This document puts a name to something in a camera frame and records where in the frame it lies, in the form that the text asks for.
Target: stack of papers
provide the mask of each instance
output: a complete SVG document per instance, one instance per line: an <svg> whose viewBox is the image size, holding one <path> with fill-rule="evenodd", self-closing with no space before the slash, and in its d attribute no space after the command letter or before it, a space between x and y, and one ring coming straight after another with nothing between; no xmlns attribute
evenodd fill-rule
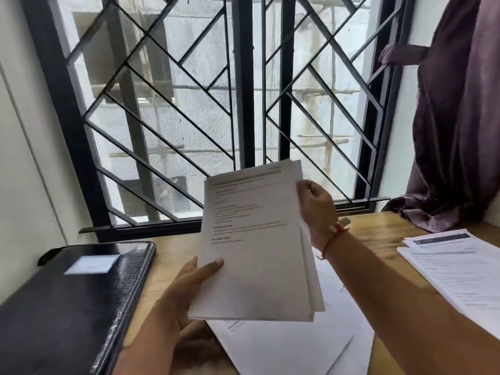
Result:
<svg viewBox="0 0 500 375"><path fill-rule="evenodd" d="M297 179L291 160L207 178L198 266L222 258L224 267L202 284L189 318L313 321L325 311Z"/></svg>
<svg viewBox="0 0 500 375"><path fill-rule="evenodd" d="M466 229L407 238L397 251L460 313L500 339L500 249Z"/></svg>
<svg viewBox="0 0 500 375"><path fill-rule="evenodd" d="M313 323L208 321L241 375L366 375L373 330L329 263L316 266L326 310Z"/></svg>

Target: purple curtain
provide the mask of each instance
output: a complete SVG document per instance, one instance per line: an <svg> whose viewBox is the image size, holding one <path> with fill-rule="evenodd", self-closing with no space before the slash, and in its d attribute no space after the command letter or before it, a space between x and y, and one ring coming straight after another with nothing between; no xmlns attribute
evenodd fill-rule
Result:
<svg viewBox="0 0 500 375"><path fill-rule="evenodd" d="M407 194L384 210L429 232L481 220L500 188L500 0L450 0L429 48L383 62L418 64L415 162Z"/></svg>

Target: forearm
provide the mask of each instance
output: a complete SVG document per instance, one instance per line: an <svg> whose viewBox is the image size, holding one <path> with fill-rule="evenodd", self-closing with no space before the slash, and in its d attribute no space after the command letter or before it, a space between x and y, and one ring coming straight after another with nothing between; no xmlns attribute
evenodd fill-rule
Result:
<svg viewBox="0 0 500 375"><path fill-rule="evenodd" d="M172 365L180 328L168 307L157 303L132 344L120 355L114 375L165 375Z"/></svg>
<svg viewBox="0 0 500 375"><path fill-rule="evenodd" d="M350 233L329 244L326 258L406 374L498 373L500 341L402 277Z"/></svg>

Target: black window grille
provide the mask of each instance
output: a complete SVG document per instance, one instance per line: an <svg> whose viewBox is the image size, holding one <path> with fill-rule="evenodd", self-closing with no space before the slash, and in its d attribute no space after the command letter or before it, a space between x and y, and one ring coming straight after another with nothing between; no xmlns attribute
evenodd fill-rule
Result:
<svg viewBox="0 0 500 375"><path fill-rule="evenodd" d="M373 211L401 78L377 58L406 42L414 3L22 0L84 231L198 232L207 176L289 157L340 213Z"/></svg>

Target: person's right hand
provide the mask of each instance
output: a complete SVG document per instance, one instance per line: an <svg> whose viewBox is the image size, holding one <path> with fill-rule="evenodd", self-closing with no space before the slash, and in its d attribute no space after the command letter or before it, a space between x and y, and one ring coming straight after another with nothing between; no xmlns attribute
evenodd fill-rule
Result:
<svg viewBox="0 0 500 375"><path fill-rule="evenodd" d="M333 235L328 228L339 221L332 196L310 180L297 182L297 194L302 219L309 227L311 243L323 250Z"/></svg>

